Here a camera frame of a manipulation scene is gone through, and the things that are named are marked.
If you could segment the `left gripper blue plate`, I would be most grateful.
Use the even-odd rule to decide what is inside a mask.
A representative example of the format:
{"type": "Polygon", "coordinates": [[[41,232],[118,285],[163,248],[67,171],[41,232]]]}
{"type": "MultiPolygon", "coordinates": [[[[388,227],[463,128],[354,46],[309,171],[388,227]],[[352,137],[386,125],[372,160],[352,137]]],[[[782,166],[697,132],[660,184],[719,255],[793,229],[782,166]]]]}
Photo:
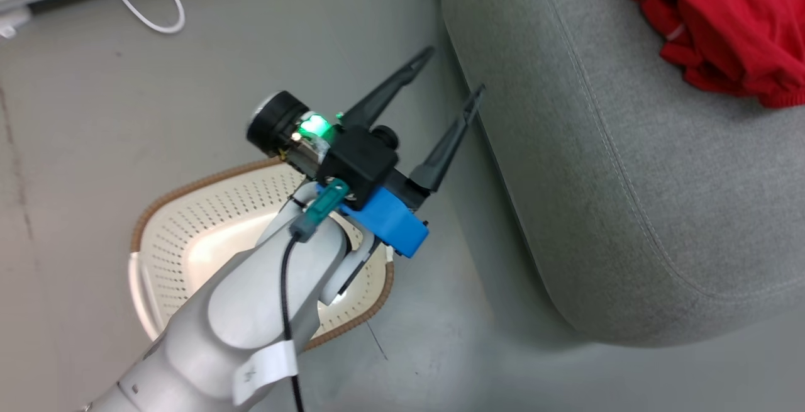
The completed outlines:
{"type": "MultiPolygon", "coordinates": [[[[428,46],[411,57],[399,70],[366,94],[339,117],[343,128],[369,129],[386,110],[402,88],[411,84],[434,55],[428,46]]],[[[411,259],[430,234],[428,224],[415,214],[431,193],[437,192],[466,132],[479,113],[486,86],[481,84],[466,100],[460,116],[450,125],[437,145],[417,165],[410,177],[394,169],[385,183],[375,189],[362,209],[352,209],[346,202],[340,211],[362,224],[377,239],[403,257],[411,259]]]]}

